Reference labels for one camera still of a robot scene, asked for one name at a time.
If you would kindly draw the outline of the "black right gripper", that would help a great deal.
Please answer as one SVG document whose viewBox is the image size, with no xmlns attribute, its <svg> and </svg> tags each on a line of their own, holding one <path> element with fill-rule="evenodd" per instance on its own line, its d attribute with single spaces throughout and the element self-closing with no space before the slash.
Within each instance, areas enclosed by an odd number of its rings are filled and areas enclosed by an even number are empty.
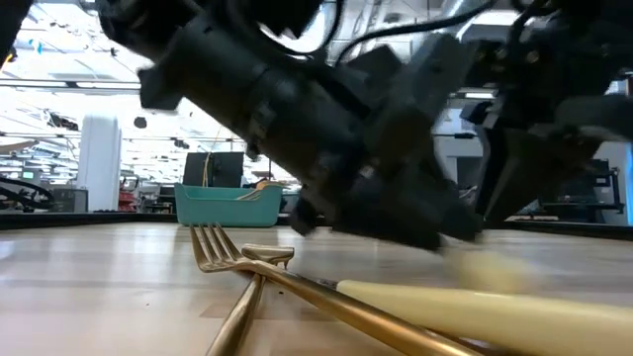
<svg viewBox="0 0 633 356">
<path fill-rule="evenodd" d="M 477 214 L 492 206 L 508 148 L 508 205 L 517 213 L 584 170 L 605 141 L 633 142 L 633 98 L 610 84 L 633 70 L 633 19 L 552 19 L 511 27 L 504 41 L 471 40 L 469 87 L 493 99 L 467 109 L 483 149 Z"/>
</svg>

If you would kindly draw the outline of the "black monitor workstation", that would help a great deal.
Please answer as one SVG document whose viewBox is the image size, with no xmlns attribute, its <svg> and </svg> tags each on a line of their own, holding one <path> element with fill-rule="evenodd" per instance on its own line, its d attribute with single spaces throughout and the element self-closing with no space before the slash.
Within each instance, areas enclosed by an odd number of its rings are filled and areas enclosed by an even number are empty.
<svg viewBox="0 0 633 356">
<path fill-rule="evenodd" d="M 540 195 L 538 205 L 559 221 L 604 223 L 604 211 L 624 213 L 619 169 L 611 168 L 607 159 L 593 159 L 580 175 Z"/>
</svg>

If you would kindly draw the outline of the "red tool cart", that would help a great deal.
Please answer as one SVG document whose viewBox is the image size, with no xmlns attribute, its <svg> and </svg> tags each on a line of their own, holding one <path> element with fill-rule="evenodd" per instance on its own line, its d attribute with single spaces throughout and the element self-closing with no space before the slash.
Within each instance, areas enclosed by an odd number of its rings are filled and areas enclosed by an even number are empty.
<svg viewBox="0 0 633 356">
<path fill-rule="evenodd" d="M 124 176 L 119 186 L 118 211 L 135 213 L 137 211 L 137 189 L 139 180 L 135 176 Z"/>
</svg>

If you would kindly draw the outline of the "black aluminium table frame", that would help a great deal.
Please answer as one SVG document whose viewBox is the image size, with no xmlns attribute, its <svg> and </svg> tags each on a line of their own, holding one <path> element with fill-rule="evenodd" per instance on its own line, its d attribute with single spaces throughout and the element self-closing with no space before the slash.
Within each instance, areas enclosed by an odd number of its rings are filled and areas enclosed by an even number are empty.
<svg viewBox="0 0 633 356">
<path fill-rule="evenodd" d="M 139 213 L 19 213 L 0 214 L 0 230 L 65 227 L 108 223 L 176 223 L 173 214 Z M 633 242 L 633 225 L 584 222 L 506 221 L 489 229 L 522 230 Z"/>
</svg>

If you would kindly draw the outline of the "black monitor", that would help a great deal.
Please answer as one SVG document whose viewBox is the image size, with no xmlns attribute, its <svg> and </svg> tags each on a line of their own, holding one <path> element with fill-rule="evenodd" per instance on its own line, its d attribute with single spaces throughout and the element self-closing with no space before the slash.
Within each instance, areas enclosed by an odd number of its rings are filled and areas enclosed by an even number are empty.
<svg viewBox="0 0 633 356">
<path fill-rule="evenodd" d="M 182 183 L 189 186 L 240 188 L 244 154 L 233 152 L 190 152 Z"/>
</svg>

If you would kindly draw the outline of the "white structural column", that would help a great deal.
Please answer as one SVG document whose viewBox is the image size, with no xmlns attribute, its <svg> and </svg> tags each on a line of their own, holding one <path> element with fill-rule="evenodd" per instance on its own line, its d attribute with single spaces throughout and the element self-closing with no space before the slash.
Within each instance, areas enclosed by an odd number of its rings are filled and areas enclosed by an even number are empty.
<svg viewBox="0 0 633 356">
<path fill-rule="evenodd" d="M 85 115 L 79 144 L 77 186 L 88 191 L 88 210 L 116 211 L 119 202 L 123 133 L 118 118 Z"/>
</svg>

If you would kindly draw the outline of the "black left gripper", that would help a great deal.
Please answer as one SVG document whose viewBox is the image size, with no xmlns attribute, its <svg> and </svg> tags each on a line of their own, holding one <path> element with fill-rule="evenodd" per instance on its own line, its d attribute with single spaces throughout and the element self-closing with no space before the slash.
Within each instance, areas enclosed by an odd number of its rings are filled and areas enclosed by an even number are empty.
<svg viewBox="0 0 633 356">
<path fill-rule="evenodd" d="M 311 232 L 319 216 L 336 230 L 424 250 L 441 249 L 445 235 L 473 242 L 481 232 L 474 209 L 445 182 L 431 129 L 376 131 L 368 124 L 351 147 L 322 153 L 291 226 Z"/>
</svg>

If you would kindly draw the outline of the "teal plastic bin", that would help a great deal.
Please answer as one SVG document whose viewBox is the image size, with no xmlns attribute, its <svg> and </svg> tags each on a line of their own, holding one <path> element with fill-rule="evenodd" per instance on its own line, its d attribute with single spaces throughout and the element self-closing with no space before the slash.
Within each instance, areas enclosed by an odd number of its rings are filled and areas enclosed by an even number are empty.
<svg viewBox="0 0 633 356">
<path fill-rule="evenodd" d="M 276 224 L 281 195 L 240 201 L 253 189 L 174 186 L 177 220 L 184 225 L 219 223 L 227 227 L 270 227 Z"/>
</svg>

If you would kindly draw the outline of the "dark grey cabinet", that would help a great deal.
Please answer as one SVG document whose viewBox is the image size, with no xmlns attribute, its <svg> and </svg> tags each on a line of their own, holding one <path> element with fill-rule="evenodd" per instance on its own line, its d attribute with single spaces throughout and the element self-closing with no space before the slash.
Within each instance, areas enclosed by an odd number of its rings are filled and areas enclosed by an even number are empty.
<svg viewBox="0 0 633 356">
<path fill-rule="evenodd" d="M 53 205 L 50 211 L 53 213 L 87 213 L 88 191 L 74 188 L 55 188 L 51 190 Z"/>
</svg>

